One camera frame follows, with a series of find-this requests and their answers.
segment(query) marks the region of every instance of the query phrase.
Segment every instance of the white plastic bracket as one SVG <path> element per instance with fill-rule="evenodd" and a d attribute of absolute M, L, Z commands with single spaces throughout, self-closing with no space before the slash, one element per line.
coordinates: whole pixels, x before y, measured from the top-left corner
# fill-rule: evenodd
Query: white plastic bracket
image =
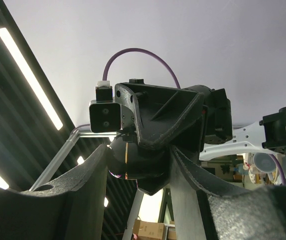
<path fill-rule="evenodd" d="M 201 161 L 243 153 L 267 153 L 275 154 L 274 151 L 262 147 L 266 141 L 264 126 L 259 122 L 233 130 L 233 139 L 224 144 L 205 144 L 204 150 L 199 154 Z"/>

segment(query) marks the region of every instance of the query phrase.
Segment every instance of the white ceiling panel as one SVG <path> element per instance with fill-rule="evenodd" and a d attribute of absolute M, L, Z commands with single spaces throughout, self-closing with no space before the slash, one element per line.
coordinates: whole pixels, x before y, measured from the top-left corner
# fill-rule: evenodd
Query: white ceiling panel
<path fill-rule="evenodd" d="M 109 58 L 143 48 L 181 87 L 225 88 L 235 125 L 286 106 L 286 0 L 4 0 L 75 125 L 89 122 Z M 113 85 L 130 78 L 175 87 L 155 59 L 128 53 Z"/>

